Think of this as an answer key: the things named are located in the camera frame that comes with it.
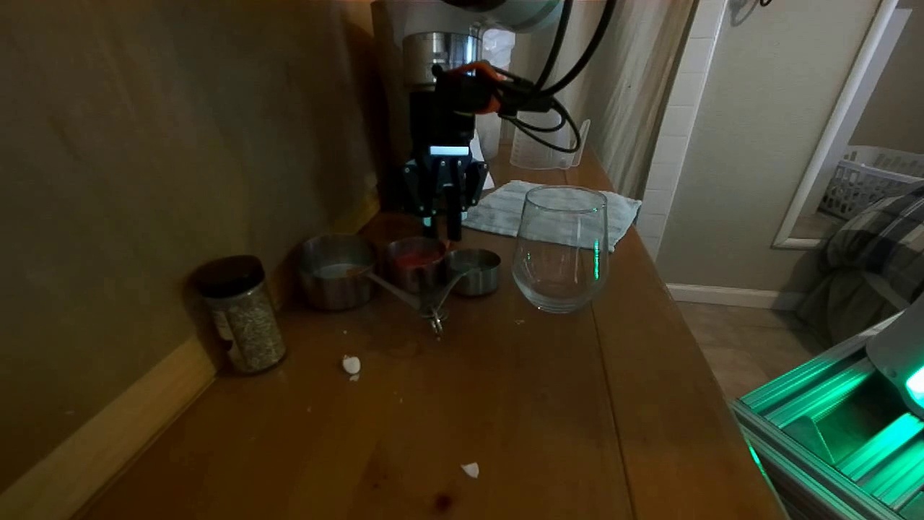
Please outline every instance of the glass cup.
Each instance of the glass cup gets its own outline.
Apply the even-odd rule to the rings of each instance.
[[[525,193],[513,283],[541,312],[571,315],[607,283],[607,196],[577,188]]]

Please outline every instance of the white curtain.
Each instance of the white curtain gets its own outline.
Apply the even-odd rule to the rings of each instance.
[[[558,76],[568,71],[594,32],[604,0],[574,0]],[[688,40],[697,0],[617,0],[598,55],[558,98],[574,123],[590,123],[585,150],[604,164],[622,193],[642,196],[674,72]],[[525,40],[520,68],[546,58],[551,30]],[[513,137],[513,157],[528,146]]]

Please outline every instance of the small white crumb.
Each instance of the small white crumb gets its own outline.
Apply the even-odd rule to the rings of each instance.
[[[349,383],[359,383],[365,362],[359,357],[344,357],[340,368],[349,375]]]
[[[466,462],[466,465],[463,465],[463,474],[466,474],[468,481],[479,481],[479,478],[483,478],[483,465],[479,465],[479,462]]]

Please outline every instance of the wooden tabletop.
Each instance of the wooden tabletop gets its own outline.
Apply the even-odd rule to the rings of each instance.
[[[542,183],[607,188],[594,164]],[[635,231],[568,319],[518,296],[512,241],[466,231],[463,247],[503,254],[503,283],[453,297],[443,339],[386,296],[297,306],[278,371],[219,378],[86,514],[783,517]],[[344,357],[365,362],[359,383]]]

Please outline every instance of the floor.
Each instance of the floor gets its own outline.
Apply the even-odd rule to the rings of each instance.
[[[724,400],[738,400],[824,349],[790,315],[707,303],[676,306]]]

